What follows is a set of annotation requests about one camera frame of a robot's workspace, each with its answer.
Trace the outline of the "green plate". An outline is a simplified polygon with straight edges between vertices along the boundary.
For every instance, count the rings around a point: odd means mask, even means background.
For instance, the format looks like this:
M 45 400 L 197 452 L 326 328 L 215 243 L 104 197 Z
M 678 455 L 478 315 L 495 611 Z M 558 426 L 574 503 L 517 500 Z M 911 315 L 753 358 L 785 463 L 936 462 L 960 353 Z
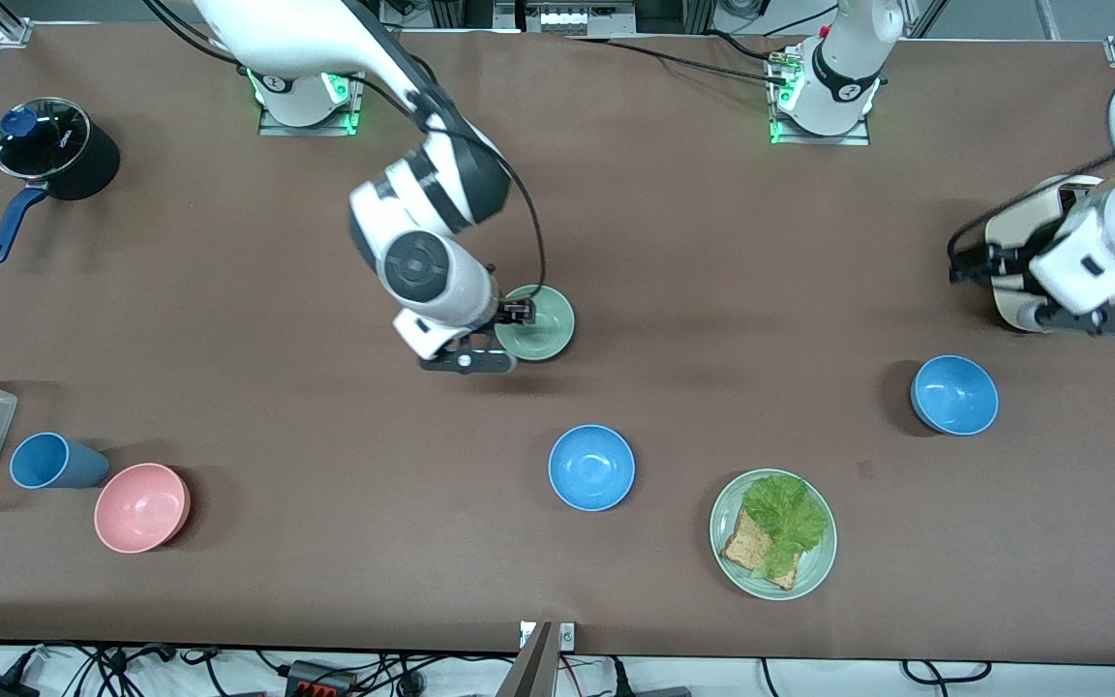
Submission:
M 730 564 L 729 561 L 725 561 L 720 556 L 720 551 L 730 538 L 735 525 L 735 519 L 738 516 L 739 509 L 743 507 L 744 494 L 753 482 L 756 480 L 765 480 L 765 477 L 774 475 L 792 475 L 797 476 L 795 473 L 791 473 L 784 469 L 752 469 L 741 473 L 731 480 L 727 484 L 720 494 L 718 494 L 712 503 L 711 512 L 709 513 L 709 525 L 708 535 L 709 544 L 711 544 L 712 556 L 715 556 L 718 568 L 721 572 L 730 579 L 731 583 L 738 587 L 743 592 L 753 596 L 753 598 L 760 598 L 770 601 L 786 601 L 798 599 L 802 596 L 807 596 L 812 591 L 816 590 L 820 584 L 825 581 L 825 578 L 832 571 L 833 561 L 835 561 L 837 552 L 837 530 L 835 520 L 833 520 L 832 511 L 828 506 L 827 500 L 824 498 L 820 491 L 813 485 L 809 485 L 808 480 L 804 480 L 806 484 L 813 490 L 815 498 L 823 507 L 825 513 L 828 513 L 828 527 L 825 530 L 824 538 L 820 541 L 818 546 L 814 550 L 809 550 L 804 553 L 799 559 L 799 573 L 797 577 L 797 583 L 791 591 L 780 591 L 778 587 L 770 584 L 763 579 L 752 578 L 748 575 L 747 570 L 740 569 Z

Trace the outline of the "brown bread slice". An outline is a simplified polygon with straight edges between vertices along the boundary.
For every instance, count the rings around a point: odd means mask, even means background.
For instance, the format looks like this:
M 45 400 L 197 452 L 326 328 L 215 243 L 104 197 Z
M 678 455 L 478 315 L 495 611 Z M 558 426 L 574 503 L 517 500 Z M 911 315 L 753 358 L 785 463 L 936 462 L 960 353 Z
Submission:
M 780 591 L 791 591 L 796 585 L 802 555 L 804 550 L 801 546 L 775 541 L 744 507 L 739 509 L 730 538 L 720 551 L 723 560 L 747 570 L 752 578 L 778 587 Z

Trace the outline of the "green lettuce leaf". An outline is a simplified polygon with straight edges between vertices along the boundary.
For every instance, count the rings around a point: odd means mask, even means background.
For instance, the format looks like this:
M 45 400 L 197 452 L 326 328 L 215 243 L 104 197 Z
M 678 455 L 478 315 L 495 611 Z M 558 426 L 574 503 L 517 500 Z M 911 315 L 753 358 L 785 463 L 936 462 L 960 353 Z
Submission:
M 809 485 L 782 473 L 753 482 L 744 494 L 743 510 L 770 539 L 752 577 L 770 582 L 796 572 L 801 556 L 818 546 L 828 527 L 828 513 Z

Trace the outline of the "white power strip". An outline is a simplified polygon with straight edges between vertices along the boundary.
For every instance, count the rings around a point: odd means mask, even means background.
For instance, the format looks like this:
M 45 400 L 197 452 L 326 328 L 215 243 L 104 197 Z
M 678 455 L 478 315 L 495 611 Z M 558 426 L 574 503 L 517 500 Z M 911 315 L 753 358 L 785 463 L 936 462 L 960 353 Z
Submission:
M 523 0 L 529 32 L 611 39 L 637 30 L 633 0 Z

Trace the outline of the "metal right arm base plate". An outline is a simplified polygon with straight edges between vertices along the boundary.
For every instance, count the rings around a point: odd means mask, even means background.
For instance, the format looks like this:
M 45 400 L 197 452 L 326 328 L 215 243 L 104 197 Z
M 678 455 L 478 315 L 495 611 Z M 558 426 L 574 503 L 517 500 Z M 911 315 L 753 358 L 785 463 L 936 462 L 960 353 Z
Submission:
M 363 88 L 345 76 L 284 79 L 248 70 L 260 106 L 261 136 L 353 136 Z

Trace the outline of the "white table bracket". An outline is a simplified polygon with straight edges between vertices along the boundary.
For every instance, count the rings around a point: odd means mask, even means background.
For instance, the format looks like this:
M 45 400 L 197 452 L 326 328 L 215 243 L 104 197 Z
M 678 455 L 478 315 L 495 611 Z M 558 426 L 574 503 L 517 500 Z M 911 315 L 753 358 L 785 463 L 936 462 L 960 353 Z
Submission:
M 536 629 L 539 622 L 535 621 L 521 621 L 518 623 L 518 649 L 526 647 L 532 631 Z M 572 621 L 564 621 L 558 625 L 558 630 L 554 631 L 558 636 L 558 647 L 563 654 L 574 654 L 576 649 L 576 623 Z

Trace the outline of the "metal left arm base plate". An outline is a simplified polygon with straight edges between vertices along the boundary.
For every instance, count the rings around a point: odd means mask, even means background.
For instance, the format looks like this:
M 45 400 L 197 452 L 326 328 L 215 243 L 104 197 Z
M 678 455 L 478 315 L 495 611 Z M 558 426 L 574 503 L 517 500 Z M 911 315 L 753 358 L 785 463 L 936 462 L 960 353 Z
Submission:
M 823 134 L 806 129 L 794 119 L 794 107 L 799 105 L 802 89 L 808 80 L 802 72 L 799 45 L 787 45 L 783 51 L 770 52 L 763 66 L 766 76 L 778 78 L 780 83 L 770 84 L 768 88 L 768 123 L 770 144 L 805 144 L 805 145 L 870 145 L 870 127 L 867 114 L 873 107 L 873 97 L 881 87 L 881 80 L 867 88 L 861 99 L 859 120 L 854 127 L 844 133 Z

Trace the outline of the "black adapter with red plugs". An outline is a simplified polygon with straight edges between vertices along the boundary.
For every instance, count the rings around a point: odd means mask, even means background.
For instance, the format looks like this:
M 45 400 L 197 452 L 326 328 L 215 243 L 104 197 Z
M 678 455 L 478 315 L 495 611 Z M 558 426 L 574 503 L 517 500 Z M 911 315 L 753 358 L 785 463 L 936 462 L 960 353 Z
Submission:
M 357 676 L 350 669 L 295 660 L 287 666 L 283 697 L 350 697 Z

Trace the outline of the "grey metal stand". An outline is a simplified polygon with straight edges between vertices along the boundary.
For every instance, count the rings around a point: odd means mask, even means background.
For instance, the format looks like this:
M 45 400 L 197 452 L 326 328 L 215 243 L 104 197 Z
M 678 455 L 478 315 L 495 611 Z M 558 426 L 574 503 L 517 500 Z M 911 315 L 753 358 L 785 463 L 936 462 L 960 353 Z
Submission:
M 560 623 L 536 623 L 495 697 L 555 697 L 560 646 Z

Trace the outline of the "white toaster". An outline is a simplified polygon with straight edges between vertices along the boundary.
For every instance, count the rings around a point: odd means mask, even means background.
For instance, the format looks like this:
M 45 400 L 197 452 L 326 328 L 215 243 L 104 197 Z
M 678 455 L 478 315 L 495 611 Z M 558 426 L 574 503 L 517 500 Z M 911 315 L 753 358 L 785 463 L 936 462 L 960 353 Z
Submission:
M 1025 273 L 1030 256 L 1048 243 L 1068 212 L 1099 188 L 1102 182 L 1101 177 L 1089 175 L 1045 178 L 1035 187 L 1035 197 L 1014 204 L 987 222 L 985 242 L 1000 246 L 1006 256 L 1019 259 L 990 281 L 997 313 L 1014 329 L 1032 333 L 1050 331 L 1034 318 L 1036 309 L 1047 304 L 1048 299 L 1041 290 L 1027 290 Z

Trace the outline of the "pink bowl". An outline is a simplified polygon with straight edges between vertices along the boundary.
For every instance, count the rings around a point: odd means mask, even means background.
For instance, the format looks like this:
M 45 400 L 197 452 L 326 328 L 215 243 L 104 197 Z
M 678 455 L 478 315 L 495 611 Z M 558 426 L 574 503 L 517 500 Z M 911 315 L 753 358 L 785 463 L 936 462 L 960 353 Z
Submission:
M 164 546 L 190 521 L 190 485 L 176 469 L 140 463 L 112 476 L 101 488 L 94 530 L 116 553 L 145 553 Z

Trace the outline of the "glass lid with blue knob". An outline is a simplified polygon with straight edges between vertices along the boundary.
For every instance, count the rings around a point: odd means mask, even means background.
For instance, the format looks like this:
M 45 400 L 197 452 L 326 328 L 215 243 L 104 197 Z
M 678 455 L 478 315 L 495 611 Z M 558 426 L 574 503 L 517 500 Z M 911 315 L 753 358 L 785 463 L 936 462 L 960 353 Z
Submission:
M 0 170 L 40 180 L 71 166 L 90 137 L 90 118 L 68 99 L 31 99 L 0 116 Z

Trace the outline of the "blue bowl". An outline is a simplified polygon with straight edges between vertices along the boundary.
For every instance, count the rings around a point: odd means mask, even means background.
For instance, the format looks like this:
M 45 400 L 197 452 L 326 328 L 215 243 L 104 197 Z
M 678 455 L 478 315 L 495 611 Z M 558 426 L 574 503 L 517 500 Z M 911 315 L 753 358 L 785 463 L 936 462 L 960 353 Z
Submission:
M 910 401 L 925 427 L 956 437 L 983 433 L 1000 409 L 995 380 L 960 354 L 941 354 L 921 365 L 910 385 Z
M 569 507 L 603 512 L 623 503 L 636 481 L 636 454 L 619 432 L 585 424 L 554 442 L 547 465 L 550 485 Z

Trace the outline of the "green bowl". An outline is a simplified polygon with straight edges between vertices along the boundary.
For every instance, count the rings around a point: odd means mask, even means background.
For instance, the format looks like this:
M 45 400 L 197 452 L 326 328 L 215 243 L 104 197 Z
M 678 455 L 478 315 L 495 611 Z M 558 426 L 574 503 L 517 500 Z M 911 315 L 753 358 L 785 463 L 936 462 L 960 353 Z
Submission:
M 561 291 L 547 285 L 523 285 L 510 291 L 505 299 L 531 297 L 534 318 L 531 323 L 500 323 L 497 340 L 505 351 L 518 360 L 540 362 L 562 354 L 574 337 L 574 306 Z

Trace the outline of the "blue cup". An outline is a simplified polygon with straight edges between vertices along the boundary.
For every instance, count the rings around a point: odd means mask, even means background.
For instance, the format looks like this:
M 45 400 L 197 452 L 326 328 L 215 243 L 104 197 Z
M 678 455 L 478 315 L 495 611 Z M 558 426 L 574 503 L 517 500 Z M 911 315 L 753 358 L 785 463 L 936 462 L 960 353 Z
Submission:
M 19 443 L 9 473 L 25 490 L 96 487 L 109 475 L 109 459 L 80 442 L 42 432 Z

